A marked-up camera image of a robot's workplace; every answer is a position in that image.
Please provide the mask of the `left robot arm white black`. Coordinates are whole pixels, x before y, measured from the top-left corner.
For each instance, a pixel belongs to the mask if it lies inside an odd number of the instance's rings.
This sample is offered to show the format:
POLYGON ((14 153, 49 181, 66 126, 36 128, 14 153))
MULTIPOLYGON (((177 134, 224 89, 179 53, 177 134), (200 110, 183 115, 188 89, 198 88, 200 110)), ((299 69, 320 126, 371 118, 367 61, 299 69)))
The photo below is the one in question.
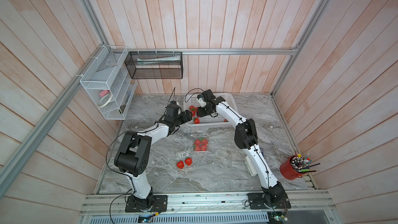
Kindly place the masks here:
POLYGON ((189 110, 183 111, 176 101, 172 101, 153 126, 143 131, 127 131, 124 134, 115 155, 114 165, 129 178, 135 198, 146 200, 152 192, 145 173, 151 145, 174 134, 181 125, 192 118, 189 110))

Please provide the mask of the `clear plastic clamshell container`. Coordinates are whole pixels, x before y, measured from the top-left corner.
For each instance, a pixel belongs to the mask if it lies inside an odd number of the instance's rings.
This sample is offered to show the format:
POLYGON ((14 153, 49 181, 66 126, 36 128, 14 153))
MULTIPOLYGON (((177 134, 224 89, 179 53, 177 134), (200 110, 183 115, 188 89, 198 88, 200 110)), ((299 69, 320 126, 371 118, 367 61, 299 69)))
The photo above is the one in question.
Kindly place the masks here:
MULTIPOLYGON (((200 141, 202 141, 202 140, 204 140, 204 139, 206 139, 206 138, 198 138, 200 141)), ((195 139, 195 140, 197 140, 197 139, 195 139)), ((195 142, 195 140, 194 140, 194 142, 195 142)), ((200 147, 202 146, 202 144, 200 144, 199 145, 200 147)), ((194 147, 195 147, 195 144, 193 143, 193 149, 194 149, 194 147)), ((208 150, 208 144, 207 144, 207 150, 208 150)), ((193 150, 194 151, 194 150, 193 150)), ((202 151, 196 151, 196 152, 202 152, 202 151)))

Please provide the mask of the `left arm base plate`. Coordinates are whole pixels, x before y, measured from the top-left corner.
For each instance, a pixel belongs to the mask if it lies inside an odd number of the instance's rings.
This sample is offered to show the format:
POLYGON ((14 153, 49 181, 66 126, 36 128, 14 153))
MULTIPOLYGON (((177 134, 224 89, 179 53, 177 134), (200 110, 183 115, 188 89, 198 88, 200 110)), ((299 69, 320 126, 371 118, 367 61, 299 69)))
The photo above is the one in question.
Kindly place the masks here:
POLYGON ((165 212, 167 210, 167 195, 149 195, 146 199, 129 196, 125 207, 126 213, 165 212))

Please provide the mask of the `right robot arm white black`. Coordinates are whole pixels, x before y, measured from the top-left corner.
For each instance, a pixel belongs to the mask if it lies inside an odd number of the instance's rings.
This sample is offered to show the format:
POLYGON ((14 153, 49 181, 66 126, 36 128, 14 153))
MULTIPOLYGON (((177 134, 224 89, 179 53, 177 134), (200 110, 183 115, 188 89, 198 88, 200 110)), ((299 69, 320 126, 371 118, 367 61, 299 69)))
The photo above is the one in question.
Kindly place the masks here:
POLYGON ((281 182, 272 173, 258 144, 256 124, 234 110, 223 97, 206 90, 197 96, 199 117, 213 113, 222 115, 235 128, 234 142, 243 150, 257 173, 263 190, 263 201, 269 208, 291 208, 290 200, 281 182))

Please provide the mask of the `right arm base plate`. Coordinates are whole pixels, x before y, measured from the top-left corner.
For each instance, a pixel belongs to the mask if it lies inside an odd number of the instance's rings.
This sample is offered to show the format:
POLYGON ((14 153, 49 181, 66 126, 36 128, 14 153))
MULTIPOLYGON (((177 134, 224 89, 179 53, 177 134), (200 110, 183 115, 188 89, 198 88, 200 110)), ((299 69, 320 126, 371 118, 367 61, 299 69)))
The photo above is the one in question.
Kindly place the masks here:
POLYGON ((245 203, 250 209, 290 209, 291 203, 287 194, 283 192, 280 195, 268 195, 265 193, 249 193, 248 200, 245 203))

